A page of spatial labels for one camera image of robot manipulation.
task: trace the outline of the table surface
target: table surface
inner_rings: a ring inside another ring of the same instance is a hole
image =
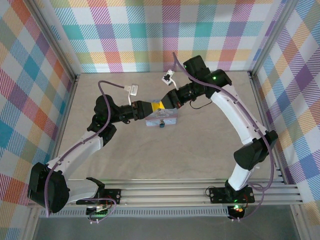
[[[227,74],[244,104],[260,120],[247,73]],[[98,81],[138,84],[138,94],[132,101],[150,101],[161,99],[173,89],[161,81],[162,75],[161,72],[82,74],[59,153],[71,147],[90,125],[96,99],[101,95]],[[181,72],[176,72],[173,79],[181,86],[190,82]],[[103,84],[102,88],[118,106],[128,104],[127,92],[123,89],[108,84]],[[201,96],[193,106],[200,107],[208,102],[209,99]],[[187,103],[178,110],[177,124],[164,128],[148,127],[145,120],[132,120],[128,125],[119,122],[115,126],[117,131],[112,140],[91,155],[71,179],[227,179],[236,164],[233,153],[242,147],[232,124],[215,104],[195,110]],[[255,170],[253,178],[269,177],[267,158]]]

